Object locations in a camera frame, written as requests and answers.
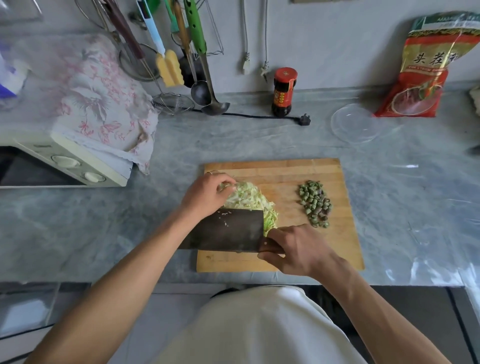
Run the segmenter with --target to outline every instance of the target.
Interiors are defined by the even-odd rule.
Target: chopped cabbage
[[[266,236],[270,229],[276,228],[278,213],[273,208],[275,204],[269,202],[253,183],[238,182],[236,186],[236,191],[228,197],[223,207],[263,210],[264,235]]]

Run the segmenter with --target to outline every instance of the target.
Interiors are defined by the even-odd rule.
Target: person
[[[231,184],[219,190],[221,183]],[[25,364],[103,364],[123,342],[182,240],[222,207],[236,181],[206,174],[147,240],[95,283]],[[259,253],[281,272],[316,279],[337,299],[376,364],[447,364],[440,351],[307,225],[268,236],[285,256]],[[365,363],[323,310],[296,287],[259,287],[212,298],[158,363]]]

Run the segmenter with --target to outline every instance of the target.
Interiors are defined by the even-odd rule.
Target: white shirt
[[[157,364],[365,364],[303,290],[258,287],[213,298]]]

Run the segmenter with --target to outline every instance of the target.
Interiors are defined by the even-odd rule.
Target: wall
[[[249,51],[254,72],[240,72],[244,33],[239,0],[209,0],[225,49],[225,55],[209,57],[217,93],[271,89],[259,76],[264,60],[264,1],[245,0]],[[89,0],[79,0],[86,8]],[[123,9],[133,0],[119,0]],[[93,30],[73,1],[40,0],[45,14],[42,24],[0,27],[0,35]],[[434,12],[469,10],[480,12],[478,0],[354,0],[332,3],[291,4],[271,0],[268,13],[270,69],[280,66],[299,71],[297,89],[384,85],[392,83],[401,64],[401,52],[415,17]],[[209,50],[217,50],[206,7],[200,9]],[[156,15],[160,33],[168,39],[169,22],[164,8]],[[148,36],[135,29],[139,40]],[[180,50],[171,41],[169,47]],[[480,79],[480,46],[450,66],[448,81]],[[171,89],[187,92],[185,87]]]

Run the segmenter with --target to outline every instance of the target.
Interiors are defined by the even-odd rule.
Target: jar
[[[287,116],[292,110],[293,88],[297,83],[297,75],[297,71],[290,67],[282,67],[275,71],[272,112],[279,118]]]

